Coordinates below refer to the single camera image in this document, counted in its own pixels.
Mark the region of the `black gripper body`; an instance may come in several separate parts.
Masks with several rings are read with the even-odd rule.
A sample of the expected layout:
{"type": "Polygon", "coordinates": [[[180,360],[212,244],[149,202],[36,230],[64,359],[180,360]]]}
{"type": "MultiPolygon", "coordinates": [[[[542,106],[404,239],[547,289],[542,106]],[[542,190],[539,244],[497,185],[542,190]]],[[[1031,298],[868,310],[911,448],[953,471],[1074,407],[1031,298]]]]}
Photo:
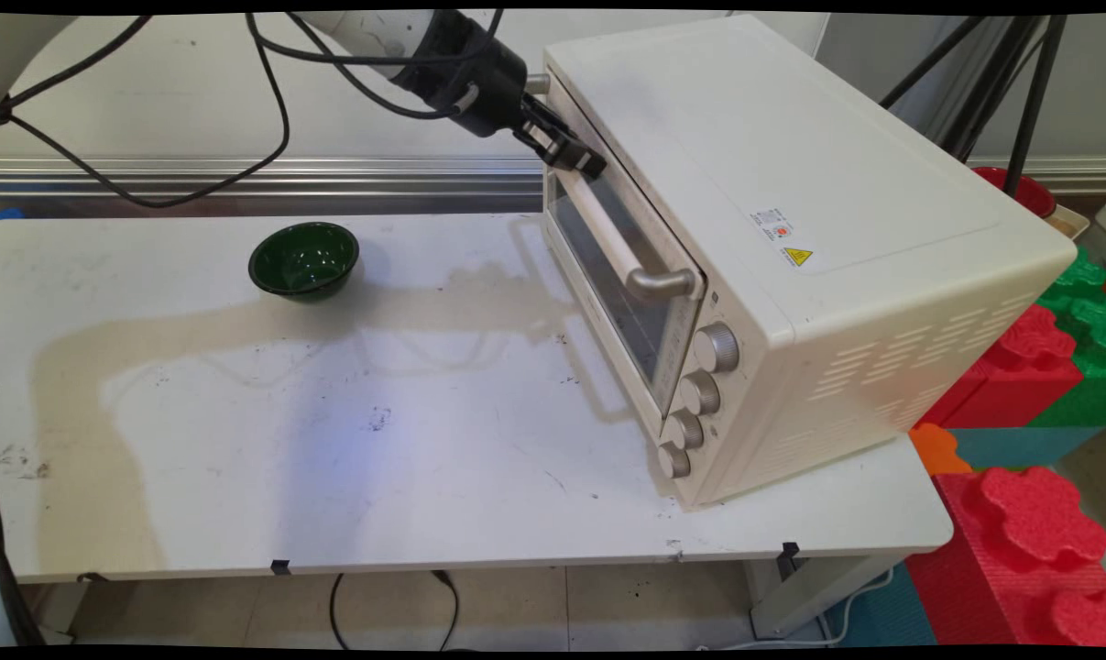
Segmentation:
{"type": "Polygon", "coordinates": [[[473,18],[459,11],[434,12],[415,56],[456,56],[486,46],[478,57],[456,63],[406,66],[392,83],[422,99],[432,111],[459,111],[452,121],[479,138],[526,124],[522,111],[526,62],[473,18]]]}

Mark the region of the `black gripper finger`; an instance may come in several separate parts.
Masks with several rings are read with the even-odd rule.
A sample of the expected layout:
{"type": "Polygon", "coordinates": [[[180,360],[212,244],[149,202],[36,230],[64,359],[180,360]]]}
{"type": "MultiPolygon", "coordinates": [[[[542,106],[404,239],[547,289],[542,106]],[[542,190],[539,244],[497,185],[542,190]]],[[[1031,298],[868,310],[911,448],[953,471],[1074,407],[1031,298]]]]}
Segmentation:
{"type": "Polygon", "coordinates": [[[523,93],[522,116],[522,135],[536,149],[556,149],[562,142],[576,138],[574,130],[532,93],[523,93]]]}
{"type": "Polygon", "coordinates": [[[512,136],[534,151],[549,168],[576,171],[589,179],[597,179],[606,170],[606,159],[564,126],[524,124],[512,130],[512,136]]]}

